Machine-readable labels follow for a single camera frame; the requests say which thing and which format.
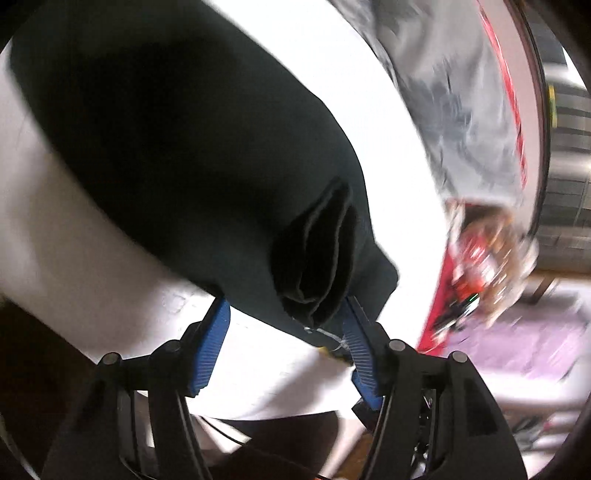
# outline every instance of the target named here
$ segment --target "white table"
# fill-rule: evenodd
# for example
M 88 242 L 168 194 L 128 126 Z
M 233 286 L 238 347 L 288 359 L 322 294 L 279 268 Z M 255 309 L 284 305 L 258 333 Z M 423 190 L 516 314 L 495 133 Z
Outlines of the white table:
M 363 168 L 378 243 L 400 285 L 379 321 L 418 344 L 446 243 L 443 208 L 410 116 L 369 47 L 326 0 L 216 0 L 215 7 L 331 110 Z M 133 244 L 51 152 L 0 57 L 0 291 L 93 361 L 146 355 L 200 320 L 212 298 Z M 190 410 L 265 419 L 349 409 L 349 369 L 232 309 L 210 385 Z

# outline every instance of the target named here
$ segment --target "folded black fabric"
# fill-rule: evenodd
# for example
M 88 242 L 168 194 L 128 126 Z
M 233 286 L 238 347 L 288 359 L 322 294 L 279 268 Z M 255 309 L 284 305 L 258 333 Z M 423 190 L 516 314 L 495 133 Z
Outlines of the folded black fabric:
M 347 292 L 376 318 L 394 290 L 345 133 L 204 3 L 49 0 L 11 68 L 96 204 L 232 306 L 324 345 L 304 326 L 330 323 Z

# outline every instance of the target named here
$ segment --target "purple cloth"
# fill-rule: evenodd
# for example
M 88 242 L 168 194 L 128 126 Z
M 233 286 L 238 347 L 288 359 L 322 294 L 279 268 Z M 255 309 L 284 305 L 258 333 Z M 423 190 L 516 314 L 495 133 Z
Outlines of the purple cloth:
M 515 306 L 489 329 L 472 319 L 452 332 L 444 355 L 460 350 L 481 371 L 562 379 L 580 355 L 586 324 L 572 312 Z

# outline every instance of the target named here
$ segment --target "ribbed blue pad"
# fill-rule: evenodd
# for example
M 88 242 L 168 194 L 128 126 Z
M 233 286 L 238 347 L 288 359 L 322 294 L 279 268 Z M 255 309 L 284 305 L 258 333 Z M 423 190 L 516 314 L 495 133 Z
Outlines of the ribbed blue pad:
M 361 398 L 363 398 L 363 401 L 369 408 L 375 411 L 382 408 L 382 402 L 384 401 L 384 398 L 374 395 L 372 390 L 359 379 L 359 374 L 357 373 L 357 370 L 353 370 L 353 374 L 351 375 L 351 381 L 353 382 L 353 385 L 355 385 L 355 388 L 357 388 L 359 395 L 361 395 Z
M 193 396 L 197 395 L 199 390 L 209 383 L 229 326 L 230 304 L 224 300 L 214 313 L 214 318 L 207 332 L 204 333 L 201 345 L 194 357 L 193 378 L 190 382 L 190 392 Z
M 341 304 L 338 315 L 343 320 L 343 335 L 353 357 L 353 362 L 355 362 L 359 380 L 373 394 L 378 388 L 375 378 L 375 360 L 369 348 L 369 341 L 360 324 L 360 322 L 368 322 L 368 320 L 357 317 L 348 299 L 345 299 Z

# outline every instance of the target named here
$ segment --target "black cable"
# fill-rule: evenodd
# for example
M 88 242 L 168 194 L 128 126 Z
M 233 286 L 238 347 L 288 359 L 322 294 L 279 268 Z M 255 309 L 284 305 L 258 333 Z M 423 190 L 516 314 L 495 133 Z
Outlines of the black cable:
M 277 458 L 285 463 L 289 463 L 293 466 L 296 466 L 298 468 L 301 468 L 302 470 L 305 470 L 307 473 L 310 473 L 311 475 L 315 475 L 316 478 L 318 478 L 319 480 L 332 480 L 332 478 L 328 478 L 327 476 L 324 475 L 320 475 L 319 473 L 314 473 L 312 470 L 310 470 L 308 467 L 305 467 L 297 462 L 293 462 L 281 455 L 277 455 L 276 453 L 271 453 L 271 452 L 265 452 L 264 450 L 259 450 L 256 447 L 250 446 L 247 443 L 241 442 L 240 440 L 236 440 L 235 438 L 230 437 L 227 433 L 221 431 L 219 428 L 217 428 L 213 423 L 211 423 L 208 419 L 204 418 L 204 417 L 199 417 L 201 420 L 203 420 L 207 425 L 209 425 L 211 428 L 213 428 L 216 432 L 218 432 L 220 435 L 222 435 L 223 437 L 226 437 L 228 440 L 230 440 L 231 442 L 236 443 L 237 445 L 240 445 L 242 447 L 248 448 L 250 450 L 253 450 L 255 452 L 258 452 L 262 455 L 265 456 L 269 456 L 269 457 L 274 457 Z

